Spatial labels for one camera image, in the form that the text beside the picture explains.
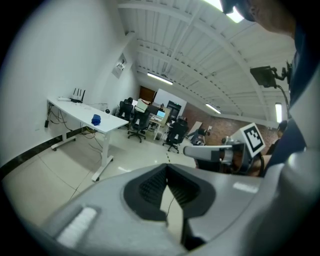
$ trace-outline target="white ceiling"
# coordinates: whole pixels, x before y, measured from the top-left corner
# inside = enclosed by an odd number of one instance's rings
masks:
[[[203,0],[119,0],[118,9],[125,33],[136,34],[138,71],[165,74],[176,89],[224,115],[276,122],[281,102],[285,118],[281,91],[259,86],[250,68],[281,73],[295,53],[291,38],[235,23]],[[289,96],[286,81],[278,84]]]

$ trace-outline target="black panel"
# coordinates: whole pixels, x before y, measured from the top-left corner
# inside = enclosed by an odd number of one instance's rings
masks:
[[[167,186],[166,164],[129,181],[123,192],[127,205],[142,219],[166,221],[160,210],[161,199]]]
[[[166,214],[160,205],[167,185],[181,206],[184,219],[205,214],[216,195],[207,181],[174,165],[162,164],[128,182],[124,187],[124,200],[142,219],[165,221]]]

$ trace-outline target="fluorescent light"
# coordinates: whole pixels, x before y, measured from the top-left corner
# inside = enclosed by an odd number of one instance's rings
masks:
[[[222,6],[220,0],[204,0],[210,5],[213,5],[215,8],[219,9],[222,12]]]
[[[227,16],[233,20],[235,23],[239,23],[240,21],[242,21],[244,19],[244,17],[242,17],[240,15],[240,13],[237,11],[237,9],[235,7],[233,7],[233,13],[229,13],[227,14]]]
[[[276,112],[276,121],[281,123],[282,121],[282,105],[281,103],[275,104],[275,112]]]
[[[220,3],[220,0],[204,0],[207,3],[213,5],[215,8],[217,8],[219,11],[223,12],[222,10],[222,5]],[[227,16],[233,20],[235,23],[239,23],[240,21],[242,21],[244,19],[244,17],[242,17],[240,15],[240,13],[236,10],[235,7],[233,7],[233,13],[229,13],[227,14]]]
[[[155,79],[158,79],[158,80],[160,80],[160,81],[162,81],[162,82],[165,82],[165,83],[167,83],[167,84],[169,84],[169,85],[173,85],[173,83],[172,82],[170,82],[170,81],[168,81],[168,80],[166,80],[166,79],[163,79],[162,77],[160,77],[160,76],[157,76],[157,75],[154,75],[154,74],[151,74],[151,73],[148,73],[147,74],[149,77],[152,77],[152,78],[155,78]]]
[[[212,109],[213,111],[217,112],[218,114],[221,114],[221,112],[217,109],[215,109],[213,106],[209,105],[209,104],[205,104],[208,108]]]

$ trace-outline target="wooden door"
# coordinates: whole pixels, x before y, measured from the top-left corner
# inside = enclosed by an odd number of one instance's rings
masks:
[[[139,98],[152,103],[154,101],[155,93],[154,90],[140,86]]]

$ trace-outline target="black office chair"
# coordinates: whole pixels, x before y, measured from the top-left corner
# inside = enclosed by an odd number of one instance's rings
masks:
[[[130,122],[130,114],[132,112],[132,109],[134,106],[132,104],[128,104],[126,102],[120,101],[120,110],[118,114],[118,118],[124,119],[128,122]]]
[[[138,137],[140,139],[140,143],[142,142],[141,138],[146,139],[146,136],[144,136],[139,132],[147,129],[148,123],[150,120],[149,115],[150,115],[149,111],[145,111],[144,113],[142,113],[137,110],[134,110],[134,118],[131,122],[131,128],[136,131],[128,131],[128,134],[131,134],[128,136],[128,139],[130,137]]]
[[[162,143],[162,146],[169,145],[170,146],[168,149],[169,152],[171,148],[174,148],[176,149],[177,154],[179,154],[179,149],[177,144],[180,144],[184,140],[187,130],[188,130],[188,126],[175,122],[173,124],[171,131],[168,134],[168,138],[166,142]]]

